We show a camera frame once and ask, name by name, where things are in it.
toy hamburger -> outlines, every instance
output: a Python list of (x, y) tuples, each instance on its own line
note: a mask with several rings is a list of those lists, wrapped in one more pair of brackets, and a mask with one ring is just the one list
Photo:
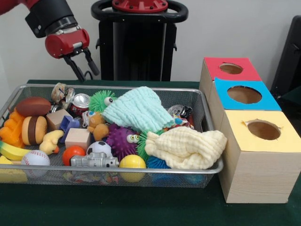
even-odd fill
[(47, 133), (47, 121), (43, 116), (31, 116), (24, 119), (22, 140), (26, 145), (39, 145)]

baseball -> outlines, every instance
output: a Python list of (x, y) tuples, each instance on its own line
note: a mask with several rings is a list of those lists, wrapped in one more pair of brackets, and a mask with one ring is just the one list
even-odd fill
[[(50, 166), (50, 160), (45, 152), (34, 150), (23, 156), (22, 165)], [(28, 169), (25, 170), (29, 178), (39, 178), (47, 173), (47, 170)]]

orange plastic toy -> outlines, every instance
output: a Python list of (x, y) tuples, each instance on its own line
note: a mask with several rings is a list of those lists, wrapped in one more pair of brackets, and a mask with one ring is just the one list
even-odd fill
[(16, 110), (9, 115), (4, 127), (0, 129), (0, 137), (4, 143), (20, 148), (25, 146), (21, 134), (24, 119)]

green spiky ball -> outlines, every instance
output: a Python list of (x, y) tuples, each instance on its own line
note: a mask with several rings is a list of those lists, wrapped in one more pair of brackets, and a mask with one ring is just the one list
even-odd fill
[(115, 93), (112, 93), (110, 90), (103, 90), (96, 92), (90, 98), (89, 110), (93, 112), (103, 112), (107, 105), (104, 103), (105, 98), (111, 97), (113, 100), (116, 100)]
[[(160, 136), (164, 132), (165, 132), (164, 130), (159, 130), (159, 131), (156, 132), (156, 134), (158, 134)], [(140, 134), (138, 146), (136, 148), (137, 149), (137, 154), (141, 158), (143, 158), (143, 160), (145, 162), (147, 162), (147, 160), (149, 159), (149, 155), (145, 151), (145, 145), (146, 145), (146, 140), (147, 140), (147, 133), (148, 132), (142, 132)]]

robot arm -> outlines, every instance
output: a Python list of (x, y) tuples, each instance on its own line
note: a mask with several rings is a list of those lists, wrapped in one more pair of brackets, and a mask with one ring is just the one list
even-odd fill
[(88, 65), (94, 75), (99, 70), (88, 49), (90, 39), (86, 30), (81, 29), (66, 0), (1, 0), (0, 15), (23, 3), (29, 10), (25, 18), (37, 38), (46, 37), (48, 53), (57, 59), (64, 58), (80, 81), (85, 80), (83, 72), (71, 57), (85, 53)]

